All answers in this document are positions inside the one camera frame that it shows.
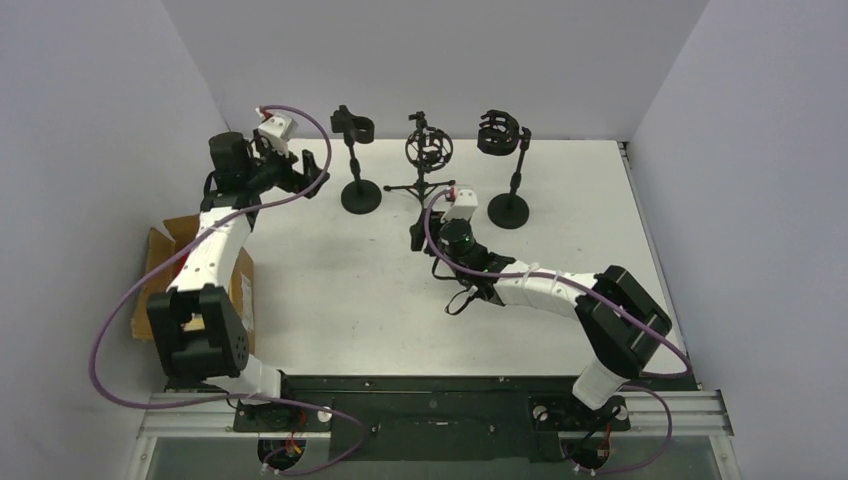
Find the robotic arm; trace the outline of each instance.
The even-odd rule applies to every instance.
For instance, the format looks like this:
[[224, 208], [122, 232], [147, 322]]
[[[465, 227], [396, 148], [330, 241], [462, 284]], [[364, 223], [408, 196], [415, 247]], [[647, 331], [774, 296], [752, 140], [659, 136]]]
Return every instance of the robotic arm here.
[[[298, 158], [288, 149], [297, 128], [293, 119], [280, 114], [262, 116], [250, 142], [238, 132], [221, 133], [209, 140], [215, 169], [203, 189], [198, 235], [235, 210], [259, 205], [261, 193], [274, 187], [297, 193], [321, 173], [308, 150], [302, 152], [303, 172], [294, 170]], [[325, 174], [323, 181], [329, 177]], [[317, 193], [318, 188], [306, 197]], [[216, 228], [189, 253], [166, 291], [150, 296], [147, 314], [159, 360], [169, 377], [202, 381], [230, 393], [282, 394], [280, 372], [265, 367], [249, 353], [247, 332], [227, 293], [257, 213], [238, 216]], [[185, 324], [196, 317], [202, 318], [204, 329], [185, 331]]]
[[[474, 238], [469, 223], [477, 207], [474, 192], [454, 188], [448, 201], [450, 206], [446, 211], [433, 212], [430, 218], [424, 218], [422, 213], [418, 223], [410, 227], [413, 251], [424, 247], [424, 222], [429, 222], [437, 248], [454, 263], [481, 272], [525, 274], [521, 278], [487, 278], [454, 271], [456, 280], [468, 289], [471, 299], [500, 306], [523, 305], [578, 320], [596, 358], [580, 374], [572, 394], [591, 410], [602, 408], [624, 382], [640, 376], [659, 348], [659, 342], [596, 299], [556, 281], [556, 278], [568, 278], [584, 285], [666, 336], [671, 331], [671, 319], [627, 270], [610, 266], [597, 274], [563, 273], [532, 268], [514, 258], [498, 255]], [[429, 246], [424, 252], [435, 256]], [[554, 280], [526, 275], [531, 270], [546, 272]]]

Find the tabletop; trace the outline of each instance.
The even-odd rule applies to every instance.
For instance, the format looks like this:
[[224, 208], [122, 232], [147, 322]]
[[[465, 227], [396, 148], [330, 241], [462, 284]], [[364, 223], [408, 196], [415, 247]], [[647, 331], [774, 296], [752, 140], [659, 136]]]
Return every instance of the tabletop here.
[[[323, 164], [322, 140], [293, 140]], [[410, 184], [416, 171], [404, 140], [357, 145], [362, 177], [383, 186]], [[486, 215], [488, 201], [508, 191], [518, 158], [479, 152], [455, 140], [451, 162], [427, 176], [471, 186], [480, 201], [471, 224], [477, 241], [501, 255], [572, 273], [627, 268], [664, 308], [660, 275], [614, 141], [534, 140], [519, 194], [530, 219], [502, 230]], [[298, 375], [578, 375], [594, 357], [575, 319], [526, 307], [473, 302], [444, 313], [462, 290], [430, 275], [433, 259], [410, 251], [408, 228], [418, 201], [383, 192], [367, 215], [340, 203], [352, 180], [349, 155], [333, 141], [332, 178], [313, 199], [260, 212], [246, 248], [255, 270], [257, 357]], [[268, 202], [285, 197], [275, 191]], [[668, 338], [680, 346], [677, 327]], [[675, 372], [682, 363], [664, 348], [646, 368]]]

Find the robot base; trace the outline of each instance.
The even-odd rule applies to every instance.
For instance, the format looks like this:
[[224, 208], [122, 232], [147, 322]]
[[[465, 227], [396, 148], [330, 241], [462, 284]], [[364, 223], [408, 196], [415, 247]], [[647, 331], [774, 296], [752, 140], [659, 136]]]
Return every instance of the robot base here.
[[530, 218], [530, 207], [518, 195], [510, 199], [509, 193], [502, 193], [489, 202], [487, 213], [495, 225], [514, 230], [527, 223], [527, 219]]
[[374, 182], [360, 180], [359, 188], [356, 181], [348, 183], [342, 190], [342, 206], [345, 210], [356, 215], [373, 212], [383, 200], [383, 193]]

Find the gray wall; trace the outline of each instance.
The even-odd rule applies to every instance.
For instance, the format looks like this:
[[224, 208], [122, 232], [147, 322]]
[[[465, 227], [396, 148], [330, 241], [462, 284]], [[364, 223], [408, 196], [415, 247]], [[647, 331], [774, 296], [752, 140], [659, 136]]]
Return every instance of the gray wall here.
[[[1, 478], [123, 477], [141, 412], [94, 392], [88, 349], [221, 128], [158, 1], [0, 2]], [[125, 316], [106, 344], [106, 383], [146, 399], [152, 345]]]
[[712, 0], [630, 145], [746, 479], [848, 478], [848, 3]]
[[470, 138], [500, 108], [539, 137], [629, 139], [707, 0], [163, 3], [239, 130], [263, 102], [347, 103], [380, 137], [424, 110]]

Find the black stand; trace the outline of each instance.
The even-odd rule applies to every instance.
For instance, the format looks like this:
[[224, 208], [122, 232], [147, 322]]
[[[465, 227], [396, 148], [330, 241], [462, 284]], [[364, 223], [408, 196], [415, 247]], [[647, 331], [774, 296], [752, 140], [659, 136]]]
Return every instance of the black stand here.
[[339, 105], [339, 109], [330, 117], [330, 124], [333, 133], [344, 134], [344, 142], [350, 152], [350, 173], [353, 174], [353, 181], [342, 190], [342, 207], [356, 215], [371, 213], [380, 206], [383, 194], [374, 182], [362, 179], [362, 169], [353, 146], [357, 142], [374, 141], [374, 122], [369, 118], [353, 115], [346, 106]]
[[456, 180], [430, 183], [424, 180], [424, 175], [440, 170], [448, 164], [453, 156], [453, 141], [442, 130], [427, 125], [424, 112], [416, 112], [409, 116], [415, 120], [415, 131], [406, 139], [406, 158], [415, 166], [418, 180], [412, 185], [386, 185], [383, 190], [403, 190], [418, 199], [424, 208], [424, 200], [438, 187], [452, 187]]
[[518, 165], [512, 178], [509, 180], [509, 193], [495, 196], [487, 209], [489, 219], [495, 225], [513, 230], [522, 227], [530, 218], [530, 207], [523, 198], [518, 196], [518, 187], [521, 186], [521, 167], [524, 165], [524, 154], [530, 148], [530, 129], [522, 127], [519, 143]]

